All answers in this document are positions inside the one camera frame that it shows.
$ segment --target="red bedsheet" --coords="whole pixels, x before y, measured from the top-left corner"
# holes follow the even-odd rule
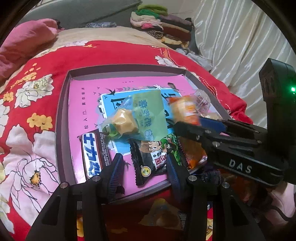
[[[0,217],[16,241],[25,239],[30,225],[58,185],[54,131],[59,95],[67,72],[106,64],[163,64],[186,68],[198,76],[234,119],[252,123],[244,113],[247,105],[242,99],[231,94],[222,82],[201,66],[173,50],[124,42],[91,41],[87,46],[63,47],[33,58],[0,95],[0,164],[4,168],[0,165]],[[145,207],[142,211],[145,215],[149,210]],[[132,217],[126,218],[125,222],[137,224],[139,220]],[[124,231],[125,237],[129,236],[130,240],[156,238],[156,234],[147,233],[147,228],[150,227],[136,232],[138,235],[144,232],[144,236],[131,239],[133,230],[128,230]],[[162,240],[171,241],[174,232],[165,230],[165,233],[167,239]]]

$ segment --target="white curtain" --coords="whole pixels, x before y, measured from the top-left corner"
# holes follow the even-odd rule
[[[282,32],[251,0],[202,0],[192,19],[197,47],[213,62],[211,74],[247,102],[246,114],[255,125],[266,127],[260,69],[267,58],[296,68]]]

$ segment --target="pink paper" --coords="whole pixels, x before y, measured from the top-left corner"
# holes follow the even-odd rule
[[[101,113],[98,108],[102,107],[102,100],[101,102],[98,101],[101,99],[101,96],[102,99],[107,100],[111,97],[116,98],[116,93],[118,92],[130,92],[127,93],[127,95],[130,95],[137,89],[148,88],[170,89],[170,93],[174,93],[171,83],[175,85],[173,88],[176,89],[176,94],[179,96],[193,94],[195,92],[186,78],[182,75],[161,77],[121,77],[99,80],[71,81],[68,110],[69,139],[73,159],[73,169],[77,183],[82,183],[86,180],[82,162],[81,143],[77,137],[99,128],[100,126],[98,126],[98,124],[103,122],[104,117],[106,117],[105,114]],[[116,149],[111,146],[110,155],[112,158],[115,153]],[[123,158],[125,162],[130,164],[125,166],[124,170],[123,187],[125,188],[125,196],[139,192],[167,179],[165,174],[155,176],[151,178],[143,187],[138,187],[135,183],[136,176],[131,155],[126,154]]]

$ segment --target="pink blanket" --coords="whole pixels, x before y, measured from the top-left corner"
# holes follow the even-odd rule
[[[0,47],[0,84],[37,54],[40,46],[58,34],[53,19],[28,21],[15,27]]]

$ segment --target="beige sheet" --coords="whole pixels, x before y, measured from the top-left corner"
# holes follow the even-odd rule
[[[43,46],[39,53],[46,49],[56,49],[59,47],[63,47],[67,43],[83,40],[119,41],[132,44],[153,45],[163,48],[169,48],[168,46],[145,32],[141,32],[133,28],[118,26],[116,28],[74,28],[64,30],[59,33],[55,42]],[[0,87],[0,93],[2,93],[9,81],[13,77],[15,77],[23,69],[23,67],[24,65],[20,67],[16,72],[14,72],[5,82],[5,84]]]

